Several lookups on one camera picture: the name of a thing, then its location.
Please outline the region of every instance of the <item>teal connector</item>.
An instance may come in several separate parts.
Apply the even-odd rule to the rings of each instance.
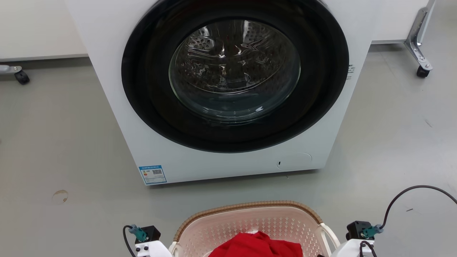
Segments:
[[[384,232],[384,229],[379,229],[379,227],[381,226],[381,224],[378,224],[376,226],[371,226],[367,229],[364,229],[363,230],[363,237],[365,238],[370,238],[370,237],[374,237],[374,235],[376,234],[381,234]]]
[[[141,228],[138,228],[135,224],[133,224],[132,228],[128,229],[128,231],[134,234],[140,242],[144,242],[148,239],[146,232],[144,232]]]

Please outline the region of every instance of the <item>black wheel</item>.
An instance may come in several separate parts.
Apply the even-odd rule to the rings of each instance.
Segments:
[[[420,78],[426,78],[429,73],[429,70],[424,70],[421,66],[417,69],[417,76]]]
[[[14,74],[14,76],[16,77],[17,81],[18,81],[21,85],[25,85],[25,84],[27,84],[27,83],[30,81],[30,79],[28,78],[27,74],[26,74],[23,70],[21,70],[21,71],[19,71],[19,72],[16,72],[16,73]]]

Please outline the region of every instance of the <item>plastic laundry basket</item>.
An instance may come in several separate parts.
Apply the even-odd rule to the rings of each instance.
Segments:
[[[308,206],[293,201],[243,203],[199,212],[178,229],[170,252],[175,257],[207,257],[216,247],[240,232],[262,231],[275,240],[299,243],[303,256],[329,257],[325,236],[338,238]]]

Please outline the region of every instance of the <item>white washing machine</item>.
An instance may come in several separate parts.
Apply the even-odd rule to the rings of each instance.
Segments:
[[[67,4],[146,185],[324,167],[379,10],[377,0]]]

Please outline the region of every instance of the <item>concrete floor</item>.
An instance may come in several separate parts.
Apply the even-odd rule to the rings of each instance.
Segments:
[[[155,225],[169,245],[196,212],[283,199],[310,206],[343,242],[354,220],[382,223],[406,187],[457,196],[455,13],[456,1],[438,1],[422,47],[435,68],[427,79],[402,45],[370,49],[327,166],[311,172],[146,187],[88,59],[22,64],[29,85],[0,77],[0,255],[128,256],[123,225]],[[446,196],[409,192],[377,254],[455,256],[455,217]]]

